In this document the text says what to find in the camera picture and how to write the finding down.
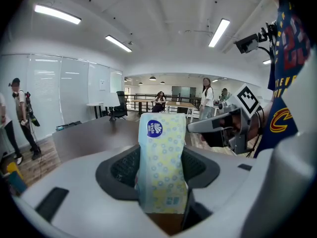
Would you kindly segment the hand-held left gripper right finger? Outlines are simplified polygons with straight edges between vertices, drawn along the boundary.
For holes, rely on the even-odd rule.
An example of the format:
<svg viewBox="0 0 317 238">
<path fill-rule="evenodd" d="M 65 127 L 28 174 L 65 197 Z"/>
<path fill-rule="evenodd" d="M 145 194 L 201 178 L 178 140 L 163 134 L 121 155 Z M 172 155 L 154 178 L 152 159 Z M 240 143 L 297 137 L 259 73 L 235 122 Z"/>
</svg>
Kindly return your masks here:
<svg viewBox="0 0 317 238">
<path fill-rule="evenodd" d="M 190 194 L 184 222 L 190 212 L 198 223 L 177 234 L 178 238 L 244 238 L 253 227 L 247 218 L 262 189 L 273 150 L 256 159 L 229 156 L 193 146 L 185 154 L 205 163 L 205 170 L 187 181 Z"/>
</svg>

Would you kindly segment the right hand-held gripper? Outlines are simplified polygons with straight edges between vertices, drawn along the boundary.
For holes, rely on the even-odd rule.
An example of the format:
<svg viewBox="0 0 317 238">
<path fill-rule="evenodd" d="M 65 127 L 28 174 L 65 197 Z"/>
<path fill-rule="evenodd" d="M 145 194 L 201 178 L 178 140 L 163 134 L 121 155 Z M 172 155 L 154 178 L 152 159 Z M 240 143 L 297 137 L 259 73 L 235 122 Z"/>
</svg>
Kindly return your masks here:
<svg viewBox="0 0 317 238">
<path fill-rule="evenodd" d="M 252 116 L 256 113 L 260 102 L 247 84 L 243 84 L 229 99 L 219 103 L 218 116 L 203 119 L 187 125 L 190 133 L 202 133 L 202 137 L 210 147 L 229 147 L 235 154 L 252 152 L 248 148 L 248 133 Z M 240 128 L 233 132 L 232 118 L 240 118 Z"/>
</svg>

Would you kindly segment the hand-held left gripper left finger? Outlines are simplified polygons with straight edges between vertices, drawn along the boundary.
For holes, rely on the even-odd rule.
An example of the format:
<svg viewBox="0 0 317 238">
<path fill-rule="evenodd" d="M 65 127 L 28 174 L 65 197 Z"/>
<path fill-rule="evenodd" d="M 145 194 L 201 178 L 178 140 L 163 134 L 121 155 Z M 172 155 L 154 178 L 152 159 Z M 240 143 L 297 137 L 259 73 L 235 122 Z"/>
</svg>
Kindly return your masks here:
<svg viewBox="0 0 317 238">
<path fill-rule="evenodd" d="M 31 224 L 50 238 L 165 238 L 162 231 L 145 215 L 137 202 L 119 201 L 98 185 L 95 173 L 99 164 L 129 147 L 69 160 L 14 197 L 18 209 Z M 69 193 L 47 222 L 36 207 L 55 187 Z"/>
</svg>

